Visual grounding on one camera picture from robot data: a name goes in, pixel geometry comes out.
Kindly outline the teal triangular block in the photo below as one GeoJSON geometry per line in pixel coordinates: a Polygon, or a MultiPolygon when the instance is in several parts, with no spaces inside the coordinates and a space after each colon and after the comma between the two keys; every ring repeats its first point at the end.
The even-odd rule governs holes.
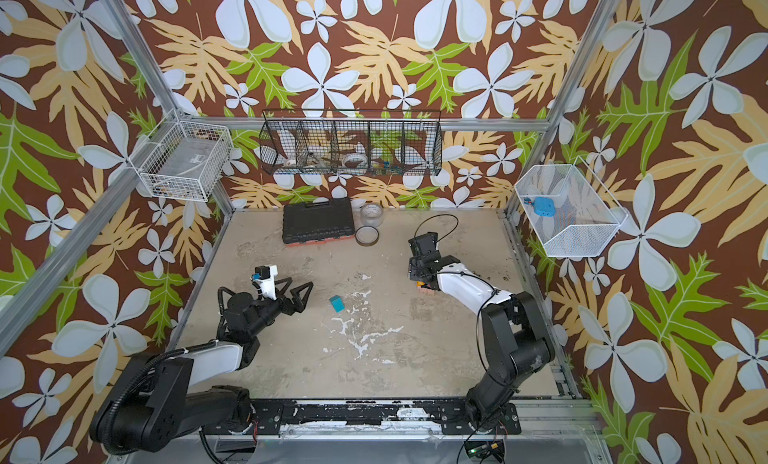
{"type": "Polygon", "coordinates": [[[337,313],[340,313],[345,310],[345,305],[343,303],[343,300],[339,296],[333,296],[329,299],[329,302],[331,306],[333,307],[334,311],[337,313]]]}

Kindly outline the pink rectangular block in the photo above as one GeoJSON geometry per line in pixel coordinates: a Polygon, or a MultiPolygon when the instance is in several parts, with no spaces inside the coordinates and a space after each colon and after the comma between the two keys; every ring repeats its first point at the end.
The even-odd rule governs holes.
{"type": "Polygon", "coordinates": [[[431,288],[428,288],[428,287],[423,287],[423,286],[419,286],[419,287],[418,287],[418,291],[419,291],[421,294],[424,294],[424,295],[429,295],[429,296],[434,296],[434,295],[436,294],[436,291],[435,291],[435,290],[433,290],[433,289],[431,289],[431,288]]]}

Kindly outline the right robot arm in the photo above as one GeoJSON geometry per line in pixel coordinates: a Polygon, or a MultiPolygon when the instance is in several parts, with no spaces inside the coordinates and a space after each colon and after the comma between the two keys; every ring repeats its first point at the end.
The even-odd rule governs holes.
{"type": "Polygon", "coordinates": [[[456,257],[441,255],[438,243],[435,232],[408,241],[408,276],[423,289],[456,299],[474,314],[484,375],[468,391],[465,409],[474,428],[487,430],[502,420],[504,407],[521,385],[553,361],[555,346],[531,294],[493,286],[456,257]]]}

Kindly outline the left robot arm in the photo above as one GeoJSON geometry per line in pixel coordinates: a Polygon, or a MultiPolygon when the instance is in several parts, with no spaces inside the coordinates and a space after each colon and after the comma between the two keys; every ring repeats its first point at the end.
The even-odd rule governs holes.
{"type": "Polygon", "coordinates": [[[130,359],[89,426],[89,437],[111,456],[157,452],[195,431],[221,427],[245,431],[253,407],[247,389],[194,386],[247,368],[260,348],[259,335],[281,315],[306,310],[314,284],[254,274],[255,294],[217,291],[218,322],[213,339],[160,354],[130,359]]]}

